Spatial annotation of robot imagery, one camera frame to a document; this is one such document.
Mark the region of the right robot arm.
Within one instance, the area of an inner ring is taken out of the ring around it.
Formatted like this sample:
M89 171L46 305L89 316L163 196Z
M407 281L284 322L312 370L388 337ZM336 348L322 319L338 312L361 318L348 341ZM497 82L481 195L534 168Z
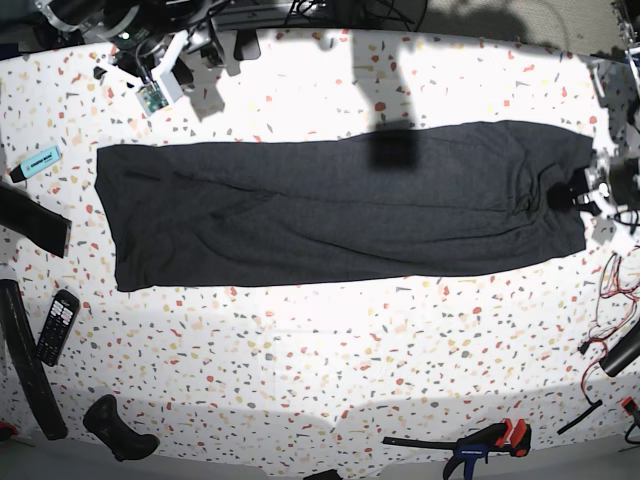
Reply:
M214 17L228 1L36 1L35 9L59 32L110 43L116 51L94 69L112 73L135 90L151 116L175 104L193 82L184 55L197 54L209 69L225 65Z

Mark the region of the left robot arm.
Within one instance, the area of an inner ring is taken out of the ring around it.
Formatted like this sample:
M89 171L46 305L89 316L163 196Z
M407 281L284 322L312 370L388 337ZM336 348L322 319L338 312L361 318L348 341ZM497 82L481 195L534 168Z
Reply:
M586 61L596 99L608 111L613 145L598 147L591 164L548 192L551 208L585 211L621 225L639 225L639 3L613 1L623 48Z

